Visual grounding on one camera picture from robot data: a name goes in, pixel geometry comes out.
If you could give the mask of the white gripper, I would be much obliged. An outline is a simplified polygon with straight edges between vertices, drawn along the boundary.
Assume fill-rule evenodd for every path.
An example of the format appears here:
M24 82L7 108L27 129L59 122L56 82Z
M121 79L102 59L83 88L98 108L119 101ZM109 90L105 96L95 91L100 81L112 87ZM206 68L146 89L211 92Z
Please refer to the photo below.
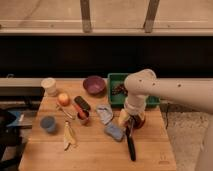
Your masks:
M120 111L118 118L118 125L124 127L129 119L129 115L136 116L136 128L139 129L145 123L146 97L143 95L128 95L124 102L124 109Z

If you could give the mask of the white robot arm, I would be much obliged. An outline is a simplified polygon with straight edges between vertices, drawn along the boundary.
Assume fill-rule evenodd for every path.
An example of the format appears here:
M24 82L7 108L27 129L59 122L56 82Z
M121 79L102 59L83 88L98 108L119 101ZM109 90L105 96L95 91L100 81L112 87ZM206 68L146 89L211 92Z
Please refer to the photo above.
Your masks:
M155 96L210 114L195 171L213 171L213 79L159 79L151 69L129 74L124 110L132 116L145 111L146 98Z

